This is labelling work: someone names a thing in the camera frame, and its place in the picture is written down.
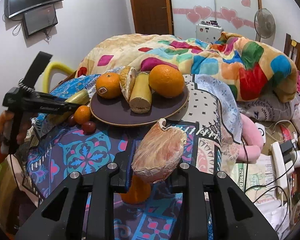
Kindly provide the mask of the hand with orange sleeve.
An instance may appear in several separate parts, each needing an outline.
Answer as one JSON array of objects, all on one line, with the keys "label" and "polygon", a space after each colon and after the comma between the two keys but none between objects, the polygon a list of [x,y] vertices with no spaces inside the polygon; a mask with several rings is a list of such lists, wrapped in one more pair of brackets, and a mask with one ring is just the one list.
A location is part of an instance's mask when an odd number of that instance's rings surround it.
[{"label": "hand with orange sleeve", "polygon": [[[18,135],[16,136],[16,140],[19,145],[24,143],[24,140],[27,136],[27,131],[32,126],[31,119],[33,116],[36,115],[32,115],[29,118],[24,119],[20,124],[19,132]],[[7,110],[3,111],[0,114],[0,144],[3,142],[4,137],[7,137],[8,133],[11,132],[13,118],[14,118],[14,113]]]}]

